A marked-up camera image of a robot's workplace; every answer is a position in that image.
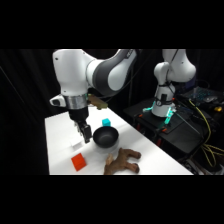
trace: black background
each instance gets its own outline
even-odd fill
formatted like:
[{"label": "black background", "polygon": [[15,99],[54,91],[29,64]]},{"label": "black background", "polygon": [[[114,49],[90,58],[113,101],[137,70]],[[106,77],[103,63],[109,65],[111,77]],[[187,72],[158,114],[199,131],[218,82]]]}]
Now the black background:
[{"label": "black background", "polygon": [[[118,49],[84,49],[99,59],[113,56]],[[44,119],[65,112],[49,100],[60,93],[53,68],[54,49],[0,49],[0,172],[3,174],[48,174]],[[153,71],[163,61],[162,49],[144,49],[134,71],[148,59],[134,79],[131,105],[154,96],[157,80]],[[187,49],[197,67],[199,79],[211,89],[224,92],[224,49]],[[125,118],[129,87],[115,96],[110,108]],[[223,147],[224,133],[216,135]]]}]

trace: teal block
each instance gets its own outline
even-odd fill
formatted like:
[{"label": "teal block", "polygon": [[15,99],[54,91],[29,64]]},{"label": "teal block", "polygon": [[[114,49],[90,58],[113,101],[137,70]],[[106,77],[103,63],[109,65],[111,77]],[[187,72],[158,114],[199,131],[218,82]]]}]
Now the teal block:
[{"label": "teal block", "polygon": [[103,127],[110,127],[110,126],[111,126],[111,122],[109,119],[103,120]]}]

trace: brown stuffed toy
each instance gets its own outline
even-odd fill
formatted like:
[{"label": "brown stuffed toy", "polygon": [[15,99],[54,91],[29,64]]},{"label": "brown stuffed toy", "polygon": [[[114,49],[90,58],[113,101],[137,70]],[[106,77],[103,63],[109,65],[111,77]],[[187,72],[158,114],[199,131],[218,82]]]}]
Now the brown stuffed toy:
[{"label": "brown stuffed toy", "polygon": [[104,170],[104,175],[113,175],[116,171],[121,171],[129,169],[134,173],[139,173],[140,169],[138,164],[131,164],[127,162],[128,157],[133,157],[136,159],[141,158],[141,153],[135,152],[131,149],[120,149],[119,155],[116,160],[114,160],[113,155],[109,154],[106,166]]}]

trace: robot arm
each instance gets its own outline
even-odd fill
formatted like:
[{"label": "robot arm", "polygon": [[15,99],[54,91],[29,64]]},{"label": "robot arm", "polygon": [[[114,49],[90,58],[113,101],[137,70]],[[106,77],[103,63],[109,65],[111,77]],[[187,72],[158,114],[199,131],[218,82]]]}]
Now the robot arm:
[{"label": "robot arm", "polygon": [[189,82],[194,78],[196,68],[187,58],[186,49],[163,49],[164,63],[155,68],[158,80],[156,102],[152,113],[157,117],[167,117],[167,112],[174,104],[172,99],[175,93],[173,82]]},{"label": "robot arm", "polygon": [[61,49],[53,54],[61,94],[50,100],[53,106],[66,107],[80,134],[88,143],[92,138],[89,116],[88,88],[93,87],[102,95],[114,96],[124,86],[131,66],[140,49],[119,49],[108,60],[97,60],[82,49]]}]

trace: red cube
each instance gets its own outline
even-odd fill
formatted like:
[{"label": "red cube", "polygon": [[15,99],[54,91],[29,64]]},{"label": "red cube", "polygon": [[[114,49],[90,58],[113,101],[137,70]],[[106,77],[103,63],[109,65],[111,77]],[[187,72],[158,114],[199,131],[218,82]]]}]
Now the red cube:
[{"label": "red cube", "polygon": [[81,153],[72,158],[72,162],[77,172],[86,166],[85,159]]}]

